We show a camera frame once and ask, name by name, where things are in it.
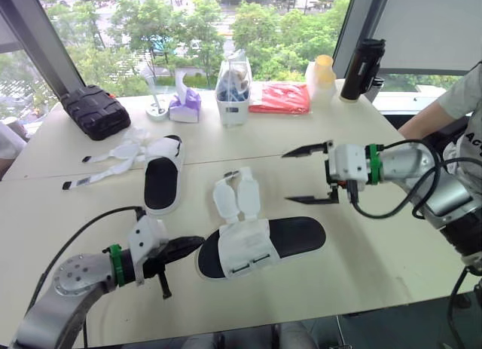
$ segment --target black pouch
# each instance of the black pouch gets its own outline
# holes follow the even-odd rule
[[[87,85],[60,98],[70,118],[92,140],[103,140],[130,126],[127,110],[96,85]]]

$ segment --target red cloth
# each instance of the red cloth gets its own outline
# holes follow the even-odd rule
[[[310,111],[310,95],[307,85],[305,83],[263,83],[261,101],[252,99],[249,111],[306,114]]]

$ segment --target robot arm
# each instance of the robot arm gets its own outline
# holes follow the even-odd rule
[[[366,185],[393,182],[407,193],[418,186],[410,197],[410,202],[416,206],[429,192],[434,179],[434,175],[431,175],[421,185],[418,183],[420,177],[435,165],[432,153],[419,143],[408,143],[384,150],[383,145],[335,146],[333,141],[327,141],[297,148],[283,157],[303,157],[317,151],[328,155],[325,172],[327,183],[331,186],[329,198],[287,197],[289,200],[302,204],[339,203],[337,190],[341,187],[347,190],[354,207],[358,207],[358,192]],[[455,176],[440,170],[435,190],[420,207],[420,211],[427,221],[455,246],[471,272],[482,276],[480,197],[472,194]]]
[[[87,312],[117,286],[158,275],[163,297],[171,296],[165,265],[197,249],[202,237],[169,241],[162,222],[143,216],[129,235],[129,249],[112,245],[97,255],[76,255],[53,274],[46,293],[27,312],[10,349],[72,348]]]

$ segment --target person's arm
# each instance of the person's arm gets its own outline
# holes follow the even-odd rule
[[[482,99],[482,63],[427,106],[398,132],[405,139],[422,139],[446,127],[469,112],[473,112]]]
[[[448,115],[435,100],[407,123],[401,126],[398,132],[405,139],[422,139],[437,130],[453,123],[456,119]]]

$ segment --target green ring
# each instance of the green ring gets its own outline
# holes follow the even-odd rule
[[[109,247],[111,251],[111,260],[114,266],[114,273],[115,273],[115,280],[119,284],[119,287],[122,287],[126,284],[124,279],[124,271],[122,270],[122,261],[121,261],[121,249],[120,245],[111,245]]]
[[[380,169],[382,167],[382,162],[377,152],[377,145],[370,144],[370,170],[371,170],[371,181],[370,184],[377,185],[380,181]]]

